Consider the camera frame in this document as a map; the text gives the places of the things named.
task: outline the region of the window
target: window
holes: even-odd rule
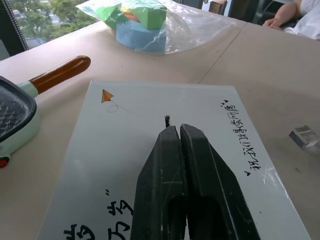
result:
[[[95,23],[76,5],[86,0],[4,0],[28,47],[34,48]]]

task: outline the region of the hand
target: hand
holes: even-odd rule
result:
[[[272,28],[272,27],[280,27],[281,21],[278,18],[272,18],[264,22],[262,26]]]
[[[272,25],[271,25],[270,28],[275,29],[275,30],[282,31],[282,28],[279,27],[279,26],[272,26]]]

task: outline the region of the foam blocks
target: foam blocks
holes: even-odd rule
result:
[[[160,29],[166,20],[167,8],[160,3],[152,2],[150,6],[146,6],[146,3],[142,3],[141,6],[136,4],[129,10],[149,30]]]
[[[146,52],[164,52],[166,32],[161,29],[146,29],[140,22],[128,20],[116,24],[116,40],[131,49]]]
[[[128,21],[124,13],[118,6],[101,6],[95,11],[97,16],[104,21],[113,30],[116,29],[117,23],[125,23]]]

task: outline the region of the tree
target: tree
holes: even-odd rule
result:
[[[54,38],[58,38],[67,33],[82,29],[95,22],[96,19],[85,14],[77,5],[84,3],[86,0],[52,0],[50,3],[53,14],[63,22],[61,25],[54,26]]]
[[[86,0],[52,0],[41,3],[40,0],[9,0],[15,18],[25,38],[33,38],[39,44],[59,38],[97,22],[76,8]],[[50,14],[57,15],[60,23],[53,25]]]
[[[25,38],[35,38],[40,44],[41,40],[51,40],[53,24],[49,6],[35,0],[11,0],[10,5],[19,12],[16,19]]]

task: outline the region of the table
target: table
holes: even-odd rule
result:
[[[320,130],[318,44],[237,21],[236,27],[203,46],[155,56],[119,45],[98,22],[0,62],[1,75],[18,84],[77,55],[92,61],[86,72],[36,98],[40,131],[1,169],[1,237],[36,239],[86,90],[92,79],[99,79],[234,85],[311,238],[319,238],[320,153],[304,152],[288,138],[301,124]],[[276,118],[281,119],[278,125]]]
[[[320,147],[301,150],[298,126],[320,133],[319,42],[247,24],[200,84],[233,85],[311,239],[320,238]]]

